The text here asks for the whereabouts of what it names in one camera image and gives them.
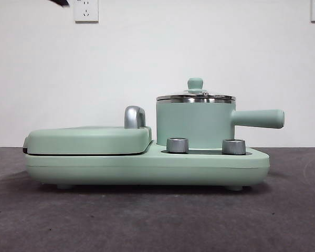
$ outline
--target white wall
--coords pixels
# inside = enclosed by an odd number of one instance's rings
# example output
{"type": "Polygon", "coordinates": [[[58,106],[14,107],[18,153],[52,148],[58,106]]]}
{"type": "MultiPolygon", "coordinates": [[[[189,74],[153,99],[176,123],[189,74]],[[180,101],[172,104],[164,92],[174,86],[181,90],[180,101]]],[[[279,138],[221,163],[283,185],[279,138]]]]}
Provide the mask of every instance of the white wall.
{"type": "Polygon", "coordinates": [[[237,127],[249,146],[315,146],[315,24],[309,0],[100,0],[99,24],[48,0],[0,0],[0,146],[32,130],[123,125],[128,105],[186,89],[188,77],[283,109],[281,130],[237,127]]]}

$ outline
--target gray carpet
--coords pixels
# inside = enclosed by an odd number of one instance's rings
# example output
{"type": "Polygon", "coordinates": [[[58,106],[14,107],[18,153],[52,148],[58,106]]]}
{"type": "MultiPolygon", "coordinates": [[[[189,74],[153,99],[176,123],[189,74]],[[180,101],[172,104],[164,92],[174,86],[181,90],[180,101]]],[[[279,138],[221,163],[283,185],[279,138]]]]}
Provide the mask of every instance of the gray carpet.
{"type": "Polygon", "coordinates": [[[265,182],[77,186],[29,178],[20,148],[0,148],[0,251],[315,251],[315,148],[260,149],[265,182]]]}

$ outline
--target mint green appliance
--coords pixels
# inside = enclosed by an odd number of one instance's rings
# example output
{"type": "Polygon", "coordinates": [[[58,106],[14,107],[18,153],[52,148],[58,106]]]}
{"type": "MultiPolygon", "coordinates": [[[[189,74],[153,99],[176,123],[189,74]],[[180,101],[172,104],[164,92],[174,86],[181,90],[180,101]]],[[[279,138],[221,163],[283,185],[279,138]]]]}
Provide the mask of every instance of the mint green appliance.
{"type": "Polygon", "coordinates": [[[234,126],[281,128],[281,110],[235,111],[235,98],[188,81],[183,94],[157,98],[157,141],[137,106],[124,126],[36,130],[25,139],[29,175],[58,188],[74,185],[221,185],[261,183],[269,156],[234,139],[234,126]]]}

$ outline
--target chrome handle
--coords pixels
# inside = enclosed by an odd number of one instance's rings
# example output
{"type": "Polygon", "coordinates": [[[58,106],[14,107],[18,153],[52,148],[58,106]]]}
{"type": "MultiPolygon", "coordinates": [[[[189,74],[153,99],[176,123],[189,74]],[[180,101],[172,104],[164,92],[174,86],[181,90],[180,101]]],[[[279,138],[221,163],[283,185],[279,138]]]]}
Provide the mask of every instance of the chrome handle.
{"type": "Polygon", "coordinates": [[[128,106],[125,109],[125,129],[138,129],[145,126],[145,111],[138,106],[128,106]]]}

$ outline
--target mint green pot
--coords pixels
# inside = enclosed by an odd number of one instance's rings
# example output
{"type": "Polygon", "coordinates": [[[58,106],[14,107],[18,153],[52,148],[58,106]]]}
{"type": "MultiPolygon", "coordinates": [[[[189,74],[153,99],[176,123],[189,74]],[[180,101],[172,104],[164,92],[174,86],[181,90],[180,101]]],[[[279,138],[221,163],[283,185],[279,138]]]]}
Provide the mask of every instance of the mint green pot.
{"type": "Polygon", "coordinates": [[[188,81],[182,94],[162,96],[156,102],[157,144],[167,138],[188,138],[189,148],[221,148],[235,137],[235,126],[280,129],[282,110],[236,111],[235,97],[209,94],[200,78],[188,81]]]}

